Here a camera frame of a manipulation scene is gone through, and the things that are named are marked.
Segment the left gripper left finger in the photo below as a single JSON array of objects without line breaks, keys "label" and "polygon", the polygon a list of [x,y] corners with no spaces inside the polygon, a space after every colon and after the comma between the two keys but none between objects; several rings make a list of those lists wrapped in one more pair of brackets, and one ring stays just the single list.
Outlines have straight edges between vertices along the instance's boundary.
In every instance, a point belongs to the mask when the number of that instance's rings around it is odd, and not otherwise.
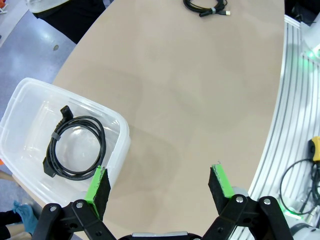
[{"label": "left gripper left finger", "polygon": [[114,240],[103,223],[111,191],[108,170],[97,167],[84,199],[61,207],[48,203],[42,209],[33,240],[70,240],[74,233],[84,232],[90,240]]}]

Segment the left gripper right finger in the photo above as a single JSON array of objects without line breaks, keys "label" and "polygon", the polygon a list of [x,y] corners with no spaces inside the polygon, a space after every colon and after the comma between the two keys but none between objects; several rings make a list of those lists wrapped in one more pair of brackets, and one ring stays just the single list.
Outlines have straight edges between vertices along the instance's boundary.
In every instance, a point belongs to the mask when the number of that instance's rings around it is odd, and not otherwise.
[{"label": "left gripper right finger", "polygon": [[278,201],[272,196],[255,201],[236,194],[221,164],[210,167],[208,187],[218,217],[202,236],[203,240],[228,240],[237,227],[248,228],[255,240],[293,238]]}]

